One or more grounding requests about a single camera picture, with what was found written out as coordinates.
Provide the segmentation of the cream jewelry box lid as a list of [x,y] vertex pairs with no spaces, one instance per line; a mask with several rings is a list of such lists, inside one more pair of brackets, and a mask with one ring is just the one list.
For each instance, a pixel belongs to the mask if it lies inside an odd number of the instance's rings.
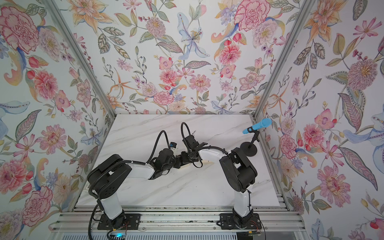
[[206,161],[206,160],[203,160],[202,163],[203,163],[204,166],[205,165],[213,165],[214,164],[214,162]]

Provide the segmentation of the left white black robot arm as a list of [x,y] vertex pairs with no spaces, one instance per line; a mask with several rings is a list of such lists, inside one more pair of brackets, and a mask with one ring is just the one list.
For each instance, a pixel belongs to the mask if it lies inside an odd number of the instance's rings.
[[117,191],[126,179],[155,180],[172,168],[198,162],[188,153],[175,155],[171,149],[163,149],[157,157],[150,157],[147,162],[124,160],[114,154],[93,169],[87,176],[89,195],[97,201],[102,211],[102,224],[111,229],[119,229],[130,223],[118,198]]

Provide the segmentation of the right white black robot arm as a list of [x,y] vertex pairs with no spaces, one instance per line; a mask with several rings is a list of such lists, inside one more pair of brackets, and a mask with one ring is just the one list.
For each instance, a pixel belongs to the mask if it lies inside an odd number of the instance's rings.
[[251,142],[244,142],[239,148],[230,152],[207,143],[198,143],[195,137],[189,135],[183,138],[187,148],[187,158],[191,161],[201,162],[206,159],[220,163],[226,180],[235,191],[235,201],[230,214],[220,214],[217,225],[222,230],[259,230],[261,223],[259,216],[252,209],[251,187],[256,182],[258,172],[249,160],[258,150],[255,146],[256,138]]

